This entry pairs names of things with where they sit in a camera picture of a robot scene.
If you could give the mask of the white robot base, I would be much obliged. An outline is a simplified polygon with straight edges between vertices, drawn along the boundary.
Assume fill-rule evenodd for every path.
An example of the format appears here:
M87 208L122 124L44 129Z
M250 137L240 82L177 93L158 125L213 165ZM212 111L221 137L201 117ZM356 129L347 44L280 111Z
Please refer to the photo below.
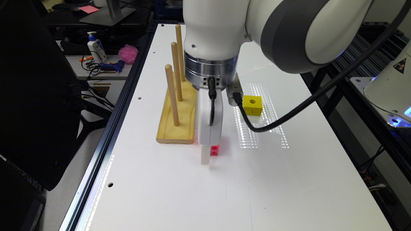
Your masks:
M410 44L379 75L350 81L389 126L410 128Z

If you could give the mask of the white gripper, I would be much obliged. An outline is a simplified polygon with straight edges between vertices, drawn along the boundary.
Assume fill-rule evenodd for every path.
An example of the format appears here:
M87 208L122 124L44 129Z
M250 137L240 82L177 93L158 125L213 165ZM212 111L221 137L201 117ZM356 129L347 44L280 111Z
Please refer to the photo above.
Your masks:
M211 121L211 105L212 101L209 98L209 91L205 88L200 88L198 92L198 142L201 147L201 164L208 165L211 155L211 147L220 143L223 123L223 101L222 92L216 90L217 97L214 100L214 119Z

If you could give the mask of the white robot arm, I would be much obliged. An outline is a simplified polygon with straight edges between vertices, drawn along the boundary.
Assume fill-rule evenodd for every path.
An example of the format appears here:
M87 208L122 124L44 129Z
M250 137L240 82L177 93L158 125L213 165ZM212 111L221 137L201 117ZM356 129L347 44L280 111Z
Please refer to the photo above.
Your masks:
M219 144L223 96L241 101L236 66L241 46L256 43L286 73L335 60L354 39L371 0L185 0L185 78L197 90L201 163Z

